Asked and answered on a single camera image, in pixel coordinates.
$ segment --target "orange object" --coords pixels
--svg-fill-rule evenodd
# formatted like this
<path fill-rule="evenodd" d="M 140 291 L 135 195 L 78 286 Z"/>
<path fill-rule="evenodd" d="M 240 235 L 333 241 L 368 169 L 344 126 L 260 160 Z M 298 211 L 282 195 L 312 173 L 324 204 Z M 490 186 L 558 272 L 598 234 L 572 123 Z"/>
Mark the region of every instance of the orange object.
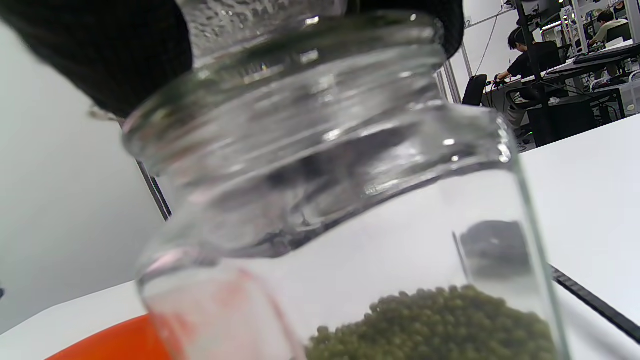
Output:
<path fill-rule="evenodd" d="M 170 360 L 149 315 L 90 336 L 48 360 Z"/>

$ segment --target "person in white shirt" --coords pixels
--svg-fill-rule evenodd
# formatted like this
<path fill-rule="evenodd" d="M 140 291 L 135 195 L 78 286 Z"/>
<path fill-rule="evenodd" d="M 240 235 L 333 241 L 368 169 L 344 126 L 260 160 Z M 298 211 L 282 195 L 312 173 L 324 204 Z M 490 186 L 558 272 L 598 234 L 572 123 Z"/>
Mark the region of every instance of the person in white shirt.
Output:
<path fill-rule="evenodd" d="M 605 10 L 598 15 L 597 21 L 600 23 L 600 31 L 593 37 L 593 40 L 589 42 L 589 46 L 605 41 L 607 38 L 607 31 L 615 28 L 616 26 L 624 25 L 628 23 L 627 20 L 616 20 L 611 10 Z"/>

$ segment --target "clear glass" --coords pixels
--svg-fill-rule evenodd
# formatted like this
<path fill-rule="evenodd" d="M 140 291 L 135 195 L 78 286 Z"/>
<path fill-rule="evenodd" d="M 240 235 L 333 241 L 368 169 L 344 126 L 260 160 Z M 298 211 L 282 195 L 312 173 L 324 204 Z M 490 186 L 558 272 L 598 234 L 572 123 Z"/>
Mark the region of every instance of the clear glass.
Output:
<path fill-rule="evenodd" d="M 318 15 L 339 16 L 346 0 L 180 0 L 196 65 L 254 45 L 282 24 Z"/>
<path fill-rule="evenodd" d="M 174 358 L 570 358 L 515 143 L 441 100 L 441 38 L 304 20 L 127 121 L 186 198 L 138 279 Z"/>

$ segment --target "office chair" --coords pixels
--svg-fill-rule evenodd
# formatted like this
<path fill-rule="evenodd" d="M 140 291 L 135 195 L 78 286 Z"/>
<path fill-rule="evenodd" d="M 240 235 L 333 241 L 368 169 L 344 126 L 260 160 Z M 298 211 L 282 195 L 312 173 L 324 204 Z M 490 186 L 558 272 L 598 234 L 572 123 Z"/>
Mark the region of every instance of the office chair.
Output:
<path fill-rule="evenodd" d="M 631 37 L 631 27 L 629 23 L 622 24 L 616 26 L 615 28 L 611 28 L 607 30 L 607 42 L 612 42 L 617 38 L 622 38 L 624 41 L 629 41 L 632 39 Z"/>
<path fill-rule="evenodd" d="M 487 75 L 472 76 L 467 83 L 465 96 L 462 99 L 463 105 L 480 106 L 482 104 L 482 95 L 486 87 Z"/>

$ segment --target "white table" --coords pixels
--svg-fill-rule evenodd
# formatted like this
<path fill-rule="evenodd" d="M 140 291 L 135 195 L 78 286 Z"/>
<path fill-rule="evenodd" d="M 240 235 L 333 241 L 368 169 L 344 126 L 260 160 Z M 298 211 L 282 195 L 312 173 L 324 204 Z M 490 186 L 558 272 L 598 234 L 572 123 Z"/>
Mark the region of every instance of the white table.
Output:
<path fill-rule="evenodd" d="M 549 262 L 640 323 L 636 115 L 522 155 Z"/>
<path fill-rule="evenodd" d="M 638 322 L 636 133 L 640 116 L 528 152 L 522 162 L 550 262 Z M 556 292 L 574 359 L 640 359 L 630 339 L 564 290 Z M 41 360 L 144 313 L 132 283 L 76 299 L 1 335 L 0 359 Z"/>

